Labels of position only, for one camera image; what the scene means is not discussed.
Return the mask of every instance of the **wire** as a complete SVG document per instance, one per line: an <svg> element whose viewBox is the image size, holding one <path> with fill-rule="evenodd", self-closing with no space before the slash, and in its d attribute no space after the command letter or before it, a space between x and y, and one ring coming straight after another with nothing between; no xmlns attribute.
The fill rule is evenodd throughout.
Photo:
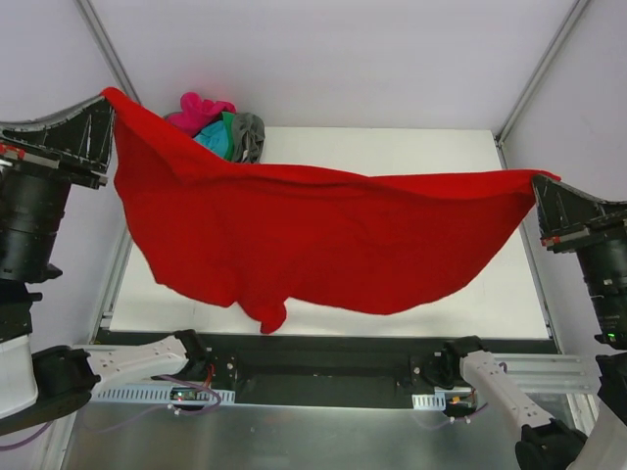
<svg viewBox="0 0 627 470"><path fill-rule="evenodd" d="M205 379L203 387L209 387L212 384L212 380L214 380L214 375L216 375L216 368L213 364L209 364L209 367L207 367L207 378Z"/></svg>
<svg viewBox="0 0 627 470"><path fill-rule="evenodd" d="M19 441L18 443L15 444L11 444L9 446L0 446L0 452L7 452L9 450L15 450L16 448L20 448L20 447L24 447L30 443L32 443L35 439L37 439L39 436L41 436L43 433L46 432L46 430L52 426L52 421L44 424L42 427L40 427L37 431L35 431L32 436L30 436L29 438L24 439L23 441Z"/></svg>
<svg viewBox="0 0 627 470"><path fill-rule="evenodd" d="M222 403L221 396L216 391L214 391L214 390L212 390L212 389L210 389L208 387L204 387L202 385L197 385L197 384L194 384L192 382L186 382L184 380L178 380L178 379L175 379L174 377L171 377L169 375L160 375L159 377L161 379L167 380L169 382L173 382L174 384L182 385L183 387L188 387L190 389L196 389L196 390L199 390L201 392L205 392L205 393L209 394L210 396L212 396L214 399L216 399L215 403L213 403L213 404L211 404L209 406L204 406L203 409L198 410L198 411L187 411L185 409L177 408L175 410L175 412L174 412L174 414L176 414L176 415L182 414L183 416L200 416L200 415L203 415L203 414L208 414L208 413L211 413L212 411L216 410L216 408ZM151 406L149 408L144 409L140 413L137 413L136 415L126 419L125 421L122 421L121 423L114 424L113 426L109 426L108 428L102 428L102 429L96 429L96 428L92 428L91 426L89 426L85 422L85 412L83 411L83 412L81 412L80 425L82 427L84 427L87 431L91 432L91 433L94 433L94 434L105 434L105 433L109 433L111 431L116 431L116 429L120 429L120 428L123 428L125 426L128 426L128 425L134 423L135 421L143 418L147 414L150 414L153 411L157 411L158 409L172 409L172 408L173 408L173 405L171 403L166 404L166 405L164 405L164 404L155 404L154 406Z"/></svg>
<svg viewBox="0 0 627 470"><path fill-rule="evenodd" d="M463 418L448 418L446 421L442 421L441 423L438 423L435 425L428 425L428 424L423 423L416 417L416 413L412 413L411 418L422 429L425 429L427 431L437 431L439 429L445 428L446 426L450 424L459 423L461 421L469 423L471 418L474 418L480 413L483 413L487 407L488 407L488 403L483 403L481 406L479 406L479 408L477 408L477 410L474 413L469 414L468 416L464 416Z"/></svg>

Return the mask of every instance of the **red towel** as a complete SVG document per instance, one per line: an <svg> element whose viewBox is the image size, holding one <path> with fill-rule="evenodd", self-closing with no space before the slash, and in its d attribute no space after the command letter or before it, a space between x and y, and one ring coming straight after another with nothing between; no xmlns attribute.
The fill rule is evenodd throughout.
<svg viewBox="0 0 627 470"><path fill-rule="evenodd" d="M103 93L117 112L116 188L156 281L237 302L263 333L285 321L288 297L385 315L442 299L535 202L537 170L366 177L231 164L117 89Z"/></svg>

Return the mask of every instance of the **teal cloth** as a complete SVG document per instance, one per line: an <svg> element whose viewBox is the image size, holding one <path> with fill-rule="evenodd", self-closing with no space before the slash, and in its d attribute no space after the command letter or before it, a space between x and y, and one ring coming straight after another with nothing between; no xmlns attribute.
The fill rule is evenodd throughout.
<svg viewBox="0 0 627 470"><path fill-rule="evenodd" d="M228 132L223 120L209 124L194 140L222 158L228 153Z"/></svg>

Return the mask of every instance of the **white table surface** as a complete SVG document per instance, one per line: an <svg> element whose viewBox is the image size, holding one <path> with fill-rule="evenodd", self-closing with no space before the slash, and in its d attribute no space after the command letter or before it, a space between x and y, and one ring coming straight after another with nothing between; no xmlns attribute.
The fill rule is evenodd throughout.
<svg viewBox="0 0 627 470"><path fill-rule="evenodd" d="M319 165L368 175L501 168L492 134L481 130L269 127L263 162ZM287 309L287 321L275 335L548 338L518 231L468 286L438 302L390 316L294 299L288 300ZM206 305L157 285L145 258L133 247L112 330L194 328L207 333L259 334L259 326L239 305Z"/></svg>

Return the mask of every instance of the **pink plush toy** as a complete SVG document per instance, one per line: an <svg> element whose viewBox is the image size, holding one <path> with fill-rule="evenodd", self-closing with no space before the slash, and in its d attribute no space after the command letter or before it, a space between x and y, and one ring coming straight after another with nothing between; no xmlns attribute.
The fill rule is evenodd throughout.
<svg viewBox="0 0 627 470"><path fill-rule="evenodd" d="M222 111L236 113L231 103L203 100L198 93L191 91L180 97L180 109L180 113L173 113L166 120L192 137L212 123Z"/></svg>

